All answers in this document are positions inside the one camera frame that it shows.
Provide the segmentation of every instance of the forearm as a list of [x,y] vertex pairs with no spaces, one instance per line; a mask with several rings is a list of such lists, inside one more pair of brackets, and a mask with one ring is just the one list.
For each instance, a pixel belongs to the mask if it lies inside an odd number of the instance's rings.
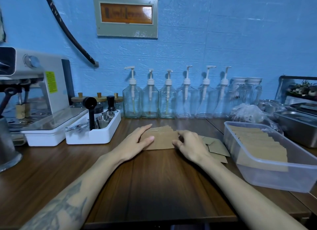
[[306,229],[219,161],[208,156],[201,158],[198,165],[216,182],[250,229]]
[[121,163],[112,152],[101,156],[21,229],[80,229],[101,188]]

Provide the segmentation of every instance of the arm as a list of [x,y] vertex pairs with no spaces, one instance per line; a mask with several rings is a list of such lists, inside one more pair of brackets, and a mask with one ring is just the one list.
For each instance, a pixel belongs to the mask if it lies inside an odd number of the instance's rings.
[[220,161],[210,156],[196,133],[178,133],[183,136],[184,143],[174,140],[173,144],[215,181],[250,229],[306,229],[251,185],[229,171]]
[[150,136],[138,143],[140,136],[151,126],[152,124],[135,129],[111,152],[99,157],[91,168],[61,191],[21,230],[80,229],[111,173],[154,140],[154,137]]

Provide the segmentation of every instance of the stainless steel cup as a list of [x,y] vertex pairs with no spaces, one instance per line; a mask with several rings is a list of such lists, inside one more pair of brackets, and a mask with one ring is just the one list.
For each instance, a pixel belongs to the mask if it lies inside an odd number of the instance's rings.
[[0,116],[0,129],[0,172],[2,172],[17,164],[22,159],[22,155],[14,148],[7,120],[3,116]]
[[100,115],[96,118],[97,126],[99,129],[106,128],[110,122],[110,117],[107,115]]
[[114,112],[106,111],[106,112],[103,112],[102,115],[109,116],[110,120],[112,120],[112,118],[114,117]]

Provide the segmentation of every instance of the hand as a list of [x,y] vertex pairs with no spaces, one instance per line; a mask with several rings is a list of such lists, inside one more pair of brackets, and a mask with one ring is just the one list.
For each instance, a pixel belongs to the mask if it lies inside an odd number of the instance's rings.
[[184,143],[180,140],[173,140],[173,145],[178,148],[190,161],[198,163],[202,157],[209,156],[206,144],[195,132],[177,131],[184,138]]
[[113,153],[118,154],[122,161],[127,161],[135,157],[143,148],[147,147],[154,141],[154,136],[150,136],[140,143],[138,143],[141,135],[151,128],[152,124],[136,128],[130,135],[128,135],[116,148],[112,150]]

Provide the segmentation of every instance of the black hose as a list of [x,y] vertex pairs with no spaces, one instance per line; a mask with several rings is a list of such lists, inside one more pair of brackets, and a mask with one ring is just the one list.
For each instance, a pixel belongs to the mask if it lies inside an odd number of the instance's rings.
[[85,56],[86,59],[89,60],[90,63],[92,63],[95,67],[99,67],[99,63],[95,61],[87,52],[84,50],[84,48],[77,42],[77,40],[74,38],[74,36],[70,33],[68,28],[66,27],[65,23],[61,19],[61,16],[59,15],[53,0],[46,0],[49,4],[49,7],[52,10],[52,13],[57,20],[58,24],[60,25],[61,29],[64,31],[66,36],[69,38],[69,40],[76,46],[76,48]]

